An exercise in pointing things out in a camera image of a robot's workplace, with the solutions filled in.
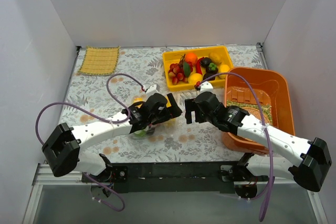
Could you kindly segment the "clear dotted zip bag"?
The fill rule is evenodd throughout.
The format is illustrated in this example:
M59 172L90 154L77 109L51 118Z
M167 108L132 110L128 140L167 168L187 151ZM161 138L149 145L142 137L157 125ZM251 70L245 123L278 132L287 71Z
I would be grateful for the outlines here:
M176 126L176 119L171 119L169 121L163 122L161 124L157 125L149 125L144 130L147 130L148 134L144 138L151 137L156 134L156 132L159 132L159 134L167 132L169 129L172 129ZM133 139L143 139L143 138L137 138L134 137L133 133L131 134L131 137Z

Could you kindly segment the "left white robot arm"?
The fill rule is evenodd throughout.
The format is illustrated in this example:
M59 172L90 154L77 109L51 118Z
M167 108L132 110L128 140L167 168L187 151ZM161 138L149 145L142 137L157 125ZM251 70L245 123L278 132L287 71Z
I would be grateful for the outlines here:
M55 177L78 171L106 182L112 175L109 160L102 155L87 155L84 153L86 149L116 136L145 130L181 114L182 110L172 94L154 93L146 101L136 102L107 119L80 126L57 125L43 144L42 152Z

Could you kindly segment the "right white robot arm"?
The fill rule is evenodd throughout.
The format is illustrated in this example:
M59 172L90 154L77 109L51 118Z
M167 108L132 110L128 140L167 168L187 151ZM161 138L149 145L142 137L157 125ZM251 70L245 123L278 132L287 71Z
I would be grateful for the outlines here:
M332 165L326 141L316 137L313 141L299 138L273 126L263 125L248 111L231 105L225 107L216 95L203 92L194 99L185 100L185 118L192 123L195 113L198 123L209 122L222 132L248 138L279 154L273 160L253 156L238 166L238 176L251 180L273 170L273 176L294 180L301 187L319 192Z

